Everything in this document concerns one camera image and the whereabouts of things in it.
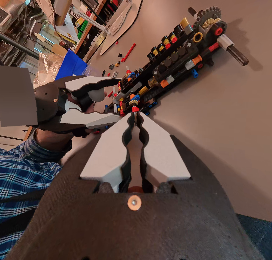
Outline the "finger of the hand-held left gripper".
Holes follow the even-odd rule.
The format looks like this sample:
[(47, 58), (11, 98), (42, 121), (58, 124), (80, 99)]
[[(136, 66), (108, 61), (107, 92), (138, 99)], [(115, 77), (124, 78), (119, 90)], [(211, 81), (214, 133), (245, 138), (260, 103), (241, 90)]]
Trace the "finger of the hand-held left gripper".
[(120, 115), (113, 113), (84, 113), (77, 104), (69, 100), (65, 102), (65, 111), (61, 116), (61, 124), (85, 125), (89, 129), (113, 125), (122, 119)]
[(90, 91), (118, 85), (121, 80), (121, 78), (85, 76), (66, 82), (65, 87), (74, 97), (80, 98)]

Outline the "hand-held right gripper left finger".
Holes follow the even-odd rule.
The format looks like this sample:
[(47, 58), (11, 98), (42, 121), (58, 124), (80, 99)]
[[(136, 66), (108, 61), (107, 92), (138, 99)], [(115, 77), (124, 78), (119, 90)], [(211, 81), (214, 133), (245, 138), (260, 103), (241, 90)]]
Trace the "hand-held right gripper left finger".
[(115, 193), (127, 192), (131, 181), (127, 145), (132, 139), (134, 122), (134, 114), (127, 114), (101, 135), (80, 174), (81, 179), (107, 182)]

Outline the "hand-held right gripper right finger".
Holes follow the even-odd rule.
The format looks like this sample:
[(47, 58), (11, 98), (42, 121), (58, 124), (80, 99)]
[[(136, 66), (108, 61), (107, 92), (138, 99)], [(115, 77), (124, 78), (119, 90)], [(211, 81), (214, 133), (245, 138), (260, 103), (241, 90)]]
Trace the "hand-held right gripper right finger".
[(137, 113), (137, 126), (143, 144), (140, 157), (143, 192), (152, 193), (153, 187), (164, 182), (190, 179), (170, 134), (144, 113)]

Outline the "black lego technic chassis model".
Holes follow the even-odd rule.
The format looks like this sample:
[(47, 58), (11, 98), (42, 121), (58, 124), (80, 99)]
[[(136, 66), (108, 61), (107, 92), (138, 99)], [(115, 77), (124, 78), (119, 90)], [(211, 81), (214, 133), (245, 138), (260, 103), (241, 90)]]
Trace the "black lego technic chassis model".
[(221, 9), (211, 6), (196, 11), (192, 7), (188, 12), (195, 21), (191, 26), (187, 18), (161, 39), (161, 43), (151, 49), (147, 55), (149, 62), (143, 67), (123, 77), (119, 82), (117, 100), (121, 105), (111, 104), (105, 112), (113, 113), (116, 106), (122, 116), (137, 107), (145, 115), (157, 105), (158, 99), (175, 88), (188, 77), (198, 77), (199, 70), (214, 65), (213, 54), (222, 48), (242, 66), (249, 60), (235, 47), (226, 36), (227, 24), (222, 20)]

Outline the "red lego axle with connector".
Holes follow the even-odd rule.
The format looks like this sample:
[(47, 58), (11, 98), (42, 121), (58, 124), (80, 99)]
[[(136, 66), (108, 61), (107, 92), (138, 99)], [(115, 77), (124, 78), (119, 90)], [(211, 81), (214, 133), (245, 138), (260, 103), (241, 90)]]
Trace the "red lego axle with connector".
[(124, 56), (124, 58), (121, 59), (121, 62), (125, 62), (127, 60), (127, 58), (129, 57), (129, 55), (131, 54), (131, 52), (133, 51), (133, 49), (135, 48), (136, 43), (134, 43), (131, 48), (129, 49), (129, 51), (127, 52), (127, 54)]

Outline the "person's left hand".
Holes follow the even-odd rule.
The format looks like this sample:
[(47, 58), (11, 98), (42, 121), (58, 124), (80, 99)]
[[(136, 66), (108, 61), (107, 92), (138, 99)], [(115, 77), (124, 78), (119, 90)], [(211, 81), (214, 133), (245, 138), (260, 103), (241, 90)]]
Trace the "person's left hand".
[(48, 130), (35, 130), (37, 144), (49, 151), (63, 151), (73, 137), (73, 133), (59, 134)]

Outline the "blue storage bin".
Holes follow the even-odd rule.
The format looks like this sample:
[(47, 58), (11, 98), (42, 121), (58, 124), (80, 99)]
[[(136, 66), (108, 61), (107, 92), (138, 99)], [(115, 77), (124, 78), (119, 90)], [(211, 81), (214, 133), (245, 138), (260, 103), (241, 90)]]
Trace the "blue storage bin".
[(55, 81), (68, 76), (80, 76), (84, 73), (86, 68), (87, 63), (69, 49), (63, 59)]

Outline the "clear plastic bag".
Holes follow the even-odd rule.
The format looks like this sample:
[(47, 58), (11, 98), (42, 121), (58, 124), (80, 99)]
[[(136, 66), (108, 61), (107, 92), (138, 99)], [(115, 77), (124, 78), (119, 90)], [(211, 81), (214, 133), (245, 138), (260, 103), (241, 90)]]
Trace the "clear plastic bag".
[(33, 88), (46, 85), (55, 80), (64, 57), (52, 53), (39, 53), (38, 71), (33, 81)]

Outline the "green storage bin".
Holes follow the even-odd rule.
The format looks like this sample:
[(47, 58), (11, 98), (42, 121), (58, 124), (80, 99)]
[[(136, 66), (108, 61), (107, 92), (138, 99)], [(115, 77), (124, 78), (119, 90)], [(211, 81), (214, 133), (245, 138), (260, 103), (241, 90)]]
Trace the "green storage bin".
[(81, 36), (85, 30), (85, 28), (87, 27), (88, 25), (88, 21), (84, 20), (84, 22), (82, 22), (81, 24), (79, 24), (78, 22), (76, 22), (76, 29), (77, 29), (77, 37), (78, 39), (80, 40), (81, 39)]

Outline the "white paper with yellow print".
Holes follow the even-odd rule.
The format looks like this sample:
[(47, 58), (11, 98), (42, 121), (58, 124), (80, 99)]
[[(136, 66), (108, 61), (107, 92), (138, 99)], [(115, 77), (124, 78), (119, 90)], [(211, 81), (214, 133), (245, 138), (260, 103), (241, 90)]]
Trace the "white paper with yellow print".
[(66, 41), (69, 41), (70, 43), (77, 45), (79, 42), (79, 39), (77, 37), (77, 33), (74, 29), (72, 20), (70, 18), (69, 13), (66, 14), (65, 20), (63, 25), (56, 26), (56, 32)]

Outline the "black ceiling pipe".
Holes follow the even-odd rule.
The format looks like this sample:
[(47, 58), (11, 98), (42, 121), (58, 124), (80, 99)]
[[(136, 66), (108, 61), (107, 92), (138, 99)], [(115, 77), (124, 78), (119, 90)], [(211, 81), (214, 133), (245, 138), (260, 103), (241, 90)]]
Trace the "black ceiling pipe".
[(0, 33), (0, 40), (15, 47), (19, 51), (26, 53), (27, 55), (31, 56), (32, 58), (35, 58), (36, 60), (39, 59), (39, 54), (37, 54), (36, 52), (32, 51), (31, 49), (23, 46), (22, 44), (18, 43), (17, 41), (11, 39), (10, 37), (6, 36), (5, 34)]

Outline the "blue plaid shirt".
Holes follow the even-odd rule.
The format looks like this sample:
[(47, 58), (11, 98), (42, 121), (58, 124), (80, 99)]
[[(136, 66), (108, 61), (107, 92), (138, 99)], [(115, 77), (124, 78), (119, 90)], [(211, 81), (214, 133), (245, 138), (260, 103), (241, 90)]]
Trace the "blue plaid shirt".
[[(62, 169), (56, 162), (35, 163), (19, 157), (21, 146), (9, 151), (1, 149), (0, 197), (2, 199), (27, 194), (48, 188)], [(0, 221), (3, 223), (16, 215), (37, 207), (38, 201), (1, 203)], [(1, 238), (1, 259), (5, 259), (11, 248), (22, 236), (19, 231)]]

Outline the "storage shelf unit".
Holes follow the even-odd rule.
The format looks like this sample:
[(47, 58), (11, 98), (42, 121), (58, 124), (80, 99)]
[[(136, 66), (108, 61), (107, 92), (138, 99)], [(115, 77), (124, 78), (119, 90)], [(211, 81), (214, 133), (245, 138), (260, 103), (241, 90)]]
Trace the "storage shelf unit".
[[(106, 27), (122, 1), (123, 0), (73, 0), (72, 3), (81, 13), (85, 13), (85, 15), (95, 20), (98, 24)], [(72, 16), (72, 22), (77, 33), (76, 22), (81, 24), (85, 19), (79, 17), (73, 11), (70, 11), (69, 14)], [(105, 34), (101, 29), (88, 22), (81, 39), (77, 45), (74, 45), (73, 51), (81, 59), (86, 58), (89, 50), (96, 46), (97, 38), (101, 33)]]

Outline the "pale booklet holder board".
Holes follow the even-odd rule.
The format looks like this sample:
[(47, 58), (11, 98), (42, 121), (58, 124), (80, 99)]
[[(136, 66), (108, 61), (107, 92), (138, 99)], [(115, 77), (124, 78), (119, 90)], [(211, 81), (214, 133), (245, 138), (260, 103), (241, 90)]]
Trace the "pale booklet holder board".
[(68, 10), (70, 8), (72, 0), (55, 0), (54, 9), (55, 9), (55, 25), (62, 26)]

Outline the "blue jeans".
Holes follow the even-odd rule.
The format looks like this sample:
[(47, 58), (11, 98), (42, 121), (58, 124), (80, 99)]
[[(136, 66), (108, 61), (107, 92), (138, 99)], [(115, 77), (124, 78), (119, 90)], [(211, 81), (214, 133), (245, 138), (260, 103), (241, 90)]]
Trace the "blue jeans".
[(272, 222), (236, 214), (241, 225), (266, 260), (272, 259)]

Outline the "pale stand base plate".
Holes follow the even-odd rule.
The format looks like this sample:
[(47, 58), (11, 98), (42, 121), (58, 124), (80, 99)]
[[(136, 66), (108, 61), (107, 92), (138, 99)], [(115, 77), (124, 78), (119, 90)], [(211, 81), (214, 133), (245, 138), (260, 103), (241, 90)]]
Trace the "pale stand base plate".
[(126, 0), (121, 2), (104, 29), (107, 36), (100, 55), (103, 55), (132, 26), (138, 16), (142, 1), (132, 0), (132, 5)]

